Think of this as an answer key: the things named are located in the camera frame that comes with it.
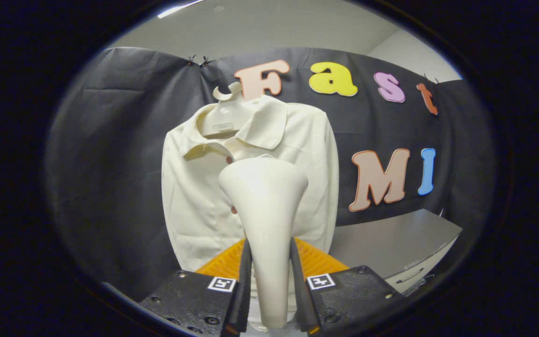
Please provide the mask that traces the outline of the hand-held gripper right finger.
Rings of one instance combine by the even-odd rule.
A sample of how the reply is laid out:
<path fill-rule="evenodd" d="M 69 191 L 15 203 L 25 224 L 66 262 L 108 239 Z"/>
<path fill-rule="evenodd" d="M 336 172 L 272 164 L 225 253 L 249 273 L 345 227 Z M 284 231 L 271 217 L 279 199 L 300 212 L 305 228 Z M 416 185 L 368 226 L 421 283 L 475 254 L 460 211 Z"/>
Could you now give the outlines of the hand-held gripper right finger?
<path fill-rule="evenodd" d="M 298 324 L 309 336 L 359 336 L 407 303 L 368 266 L 347 267 L 302 239 L 291 239 L 290 256 Z"/>

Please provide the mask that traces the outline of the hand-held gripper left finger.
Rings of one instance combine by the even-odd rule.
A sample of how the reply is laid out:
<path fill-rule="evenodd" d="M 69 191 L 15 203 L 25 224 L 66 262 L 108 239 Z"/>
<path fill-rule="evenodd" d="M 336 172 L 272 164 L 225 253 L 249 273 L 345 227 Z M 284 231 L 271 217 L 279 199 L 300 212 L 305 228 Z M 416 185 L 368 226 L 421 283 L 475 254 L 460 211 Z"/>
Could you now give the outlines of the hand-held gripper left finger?
<path fill-rule="evenodd" d="M 192 272 L 174 271 L 139 305 L 189 337 L 238 337 L 248 328 L 252 253 L 241 240 Z"/>

